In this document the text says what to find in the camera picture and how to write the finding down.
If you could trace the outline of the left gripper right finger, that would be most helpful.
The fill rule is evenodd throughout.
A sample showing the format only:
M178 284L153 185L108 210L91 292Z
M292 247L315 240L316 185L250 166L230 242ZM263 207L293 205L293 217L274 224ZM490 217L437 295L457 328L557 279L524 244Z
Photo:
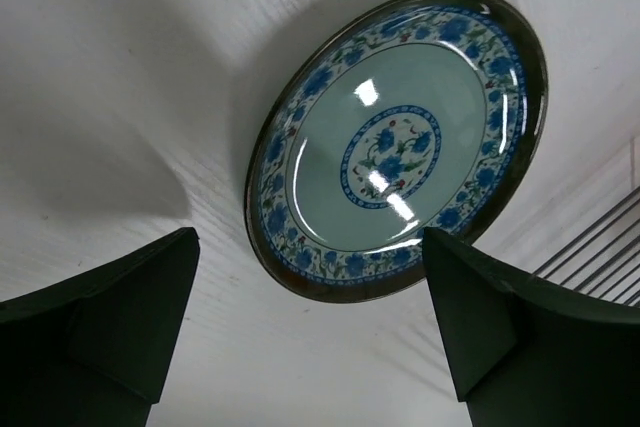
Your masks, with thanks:
M422 247L456 396L473 425L638 425L638 308L535 277L436 228Z

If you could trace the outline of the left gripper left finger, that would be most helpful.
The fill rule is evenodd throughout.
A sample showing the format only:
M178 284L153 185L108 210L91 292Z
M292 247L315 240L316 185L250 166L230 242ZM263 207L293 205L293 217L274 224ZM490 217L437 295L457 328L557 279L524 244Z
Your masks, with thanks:
M4 426L143 426L200 255L192 227L1 304Z

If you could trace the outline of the blue patterned plate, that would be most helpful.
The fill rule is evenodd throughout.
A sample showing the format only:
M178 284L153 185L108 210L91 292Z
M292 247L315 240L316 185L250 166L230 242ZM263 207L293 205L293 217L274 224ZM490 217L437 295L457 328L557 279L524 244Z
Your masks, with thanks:
M548 72L505 0L390 0L297 71L249 164L251 246L301 297L356 303L423 276L435 227L477 240L537 150Z

